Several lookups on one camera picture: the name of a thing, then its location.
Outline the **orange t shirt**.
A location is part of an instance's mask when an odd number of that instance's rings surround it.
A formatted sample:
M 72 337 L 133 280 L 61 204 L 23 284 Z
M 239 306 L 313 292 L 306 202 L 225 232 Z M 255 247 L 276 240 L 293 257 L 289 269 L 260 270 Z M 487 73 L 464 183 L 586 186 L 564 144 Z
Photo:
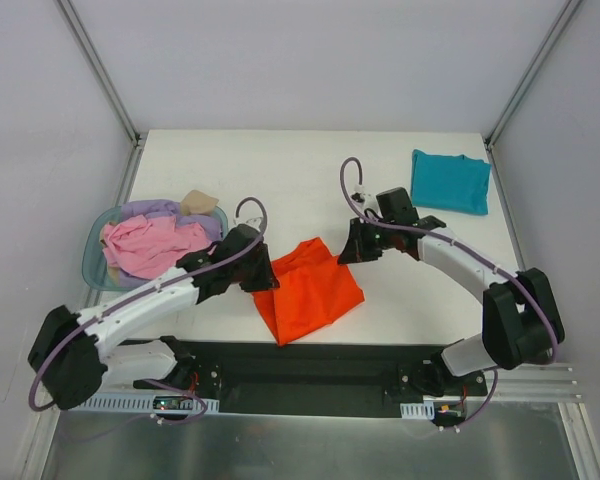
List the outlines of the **orange t shirt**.
M 365 300 L 349 268 L 319 237 L 299 243 L 272 268 L 279 286 L 252 297 L 279 346 L 331 325 Z

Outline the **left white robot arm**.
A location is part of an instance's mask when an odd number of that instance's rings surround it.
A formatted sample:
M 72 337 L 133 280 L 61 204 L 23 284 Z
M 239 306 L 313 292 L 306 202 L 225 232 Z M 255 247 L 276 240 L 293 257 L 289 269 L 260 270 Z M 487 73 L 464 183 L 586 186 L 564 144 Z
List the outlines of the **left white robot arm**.
M 232 228 L 207 249 L 186 254 L 156 279 L 108 304 L 70 311 L 61 305 L 45 317 L 28 354 L 35 372 L 28 402 L 43 411 L 36 394 L 70 410 L 101 387 L 142 386 L 193 390 L 196 362 L 172 335 L 142 344 L 128 339 L 149 325 L 224 294 L 231 285 L 247 293 L 276 289 L 264 232 L 247 224 Z

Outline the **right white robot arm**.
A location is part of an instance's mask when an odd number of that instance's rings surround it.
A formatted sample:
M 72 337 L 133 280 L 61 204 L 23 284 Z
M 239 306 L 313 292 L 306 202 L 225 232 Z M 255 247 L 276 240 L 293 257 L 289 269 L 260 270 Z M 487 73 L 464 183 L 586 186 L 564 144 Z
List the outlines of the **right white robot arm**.
M 376 261 L 395 250 L 442 272 L 481 305 L 480 332 L 436 351 L 418 378 L 449 395 L 468 374 L 554 362 L 565 331 L 544 272 L 508 271 L 459 239 L 441 219 L 420 216 L 402 187 L 379 194 L 377 210 L 365 207 L 361 192 L 345 199 L 354 217 L 339 263 Z

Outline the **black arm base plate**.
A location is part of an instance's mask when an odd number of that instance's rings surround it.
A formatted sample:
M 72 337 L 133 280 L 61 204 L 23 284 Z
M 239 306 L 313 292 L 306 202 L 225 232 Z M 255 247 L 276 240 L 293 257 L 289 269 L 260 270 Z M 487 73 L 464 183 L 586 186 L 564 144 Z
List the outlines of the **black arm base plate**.
M 401 405 L 423 400 L 412 377 L 439 349 L 165 340 L 184 363 L 167 384 L 251 415 L 397 418 Z

